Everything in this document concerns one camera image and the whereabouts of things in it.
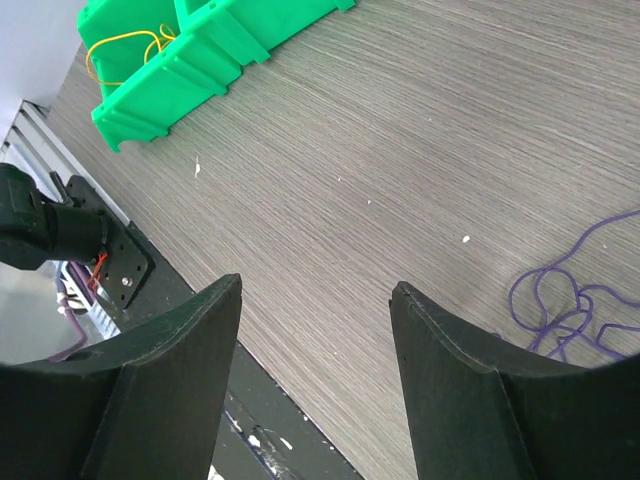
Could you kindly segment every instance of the yellow cable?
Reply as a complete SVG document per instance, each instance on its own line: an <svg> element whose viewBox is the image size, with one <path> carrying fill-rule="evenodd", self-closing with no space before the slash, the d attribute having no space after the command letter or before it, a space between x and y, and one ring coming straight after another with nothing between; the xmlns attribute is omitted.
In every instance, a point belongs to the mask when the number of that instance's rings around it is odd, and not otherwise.
<svg viewBox="0 0 640 480"><path fill-rule="evenodd" d="M162 52L167 46L176 39L176 34L171 30L171 27L165 25L164 23L160 25L160 36L156 35L154 32L150 30L138 30L136 32L123 33L122 35L116 35L114 37L105 38L100 40L96 44L94 44L89 51L87 52L87 56L85 57L85 66L87 67L87 72L89 76L93 78L96 82L101 83L102 85L111 85L118 86L122 85L124 82L107 82L98 78L98 76L93 72L91 68L91 55L98 47L105 45L110 42L115 42L118 40L123 40L125 38L137 37L140 35L149 35L153 37L151 43L144 52L144 63L145 65L149 61L149 55L151 54L151 50L153 47L158 47L158 53Z"/></svg>

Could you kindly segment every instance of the black bracket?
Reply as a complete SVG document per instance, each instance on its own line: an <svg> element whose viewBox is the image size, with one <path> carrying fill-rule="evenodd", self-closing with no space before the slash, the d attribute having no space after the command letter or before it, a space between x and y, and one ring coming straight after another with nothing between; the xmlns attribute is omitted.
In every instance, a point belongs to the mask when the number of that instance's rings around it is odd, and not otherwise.
<svg viewBox="0 0 640 480"><path fill-rule="evenodd" d="M77 208L103 212L109 221L107 258L100 269L99 283L113 305L125 310L153 270L153 262L84 178L72 176L66 191Z"/></svg>

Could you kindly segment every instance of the red wire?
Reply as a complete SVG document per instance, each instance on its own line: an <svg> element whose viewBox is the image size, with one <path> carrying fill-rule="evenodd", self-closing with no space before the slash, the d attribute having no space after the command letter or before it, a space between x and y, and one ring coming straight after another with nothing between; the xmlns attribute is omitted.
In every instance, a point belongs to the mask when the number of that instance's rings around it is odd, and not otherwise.
<svg viewBox="0 0 640 480"><path fill-rule="evenodd" d="M98 255L98 263L96 263L95 268L93 269L93 273L89 277L87 284L89 288L94 292L98 289L98 283L100 282L100 270L102 269L102 265L107 259L108 255L106 253L101 253Z"/></svg>

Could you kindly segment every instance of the purple yarn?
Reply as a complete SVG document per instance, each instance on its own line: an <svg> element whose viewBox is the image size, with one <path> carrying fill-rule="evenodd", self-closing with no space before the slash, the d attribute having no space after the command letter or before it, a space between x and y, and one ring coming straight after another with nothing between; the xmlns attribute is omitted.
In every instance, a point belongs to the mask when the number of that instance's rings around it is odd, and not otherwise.
<svg viewBox="0 0 640 480"><path fill-rule="evenodd" d="M582 234L582 236L578 239L576 244L571 248L571 250L569 250L568 253L566 253L565 255L560 257L558 260L556 260L555 262L551 263L546 267L536 268L534 270L530 270L529 272L526 272L515 281L515 283L509 290L509 297L508 297L509 312L511 313L511 318L513 318L513 320L524 330L527 330L529 332L536 334L536 338L529 344L529 346L527 347L527 350L537 353L540 347L540 344L548 335L550 335L555 331L562 330L565 332L569 332L568 335L556 337L557 346L545 356L553 357L554 355L559 355L563 362L568 363L565 347L574 339L580 338L583 341L585 341L587 344L589 344L592 348L598 350L599 352L605 355L608 355L609 357L615 360L621 360L625 358L625 355L621 354L620 352L616 352L615 350L612 350L609 347L604 346L602 344L602 336L604 335L607 329L615 328L615 329L626 330L631 332L640 332L640 327L622 325L619 323L605 323L600 328L600 331L596 335L595 339L589 338L587 335L584 334L584 331L591 324L593 320L593 317L595 315L595 304L593 302L593 299L589 295L587 295L586 292L594 291L594 290L605 292L611 295L616 300L618 300L620 303L631 308L640 308L640 302L634 302L624 298L622 295L616 292L613 288L608 287L607 285L592 284L592 285L585 285L584 287L579 287L575 277L571 275L567 270L564 270L559 266L560 264L569 260L573 255L575 255L576 252L580 250L580 247L582 247L582 244L585 242L587 237L589 237L589 235L591 235L593 232L595 232L599 228L602 228L605 225L609 225L611 223L625 220L627 218L635 217L638 215L640 215L640 210L625 213L623 215L617 215L615 217L611 217L599 223L596 223L595 225L593 225L591 228L589 228L586 232ZM549 312L547 310L547 307L545 307L544 303L542 302L542 298L540 297L540 284L542 283L542 280L544 279L544 277L549 273L561 274L569 280L573 288L573 293L574 293L574 298L576 303L576 308L574 310L564 313L551 321L549 321ZM533 296L536 299L536 303L538 304L538 307L540 308L540 313L542 314L542 322L540 327L531 327L529 325L526 325L518 317L518 315L516 314L515 308L513 306L513 296L515 294L516 289L525 279L533 275L536 275L536 279L533 284ZM582 321L582 324L578 328L572 328L572 327L563 325L565 321L567 321L568 319L576 315L584 315L584 320Z"/></svg>

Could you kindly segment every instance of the green basket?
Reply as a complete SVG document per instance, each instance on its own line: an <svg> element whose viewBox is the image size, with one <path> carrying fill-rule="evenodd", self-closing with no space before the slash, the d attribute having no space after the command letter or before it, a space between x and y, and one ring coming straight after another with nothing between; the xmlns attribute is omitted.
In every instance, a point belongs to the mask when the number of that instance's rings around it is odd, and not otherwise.
<svg viewBox="0 0 640 480"><path fill-rule="evenodd" d="M90 48L100 40L161 25L176 34L144 64L151 37L104 44L92 54L102 103L93 121L107 145L150 142L213 95L224 95L242 67L264 62L269 51L336 8L355 0L89 0L78 31Z"/></svg>

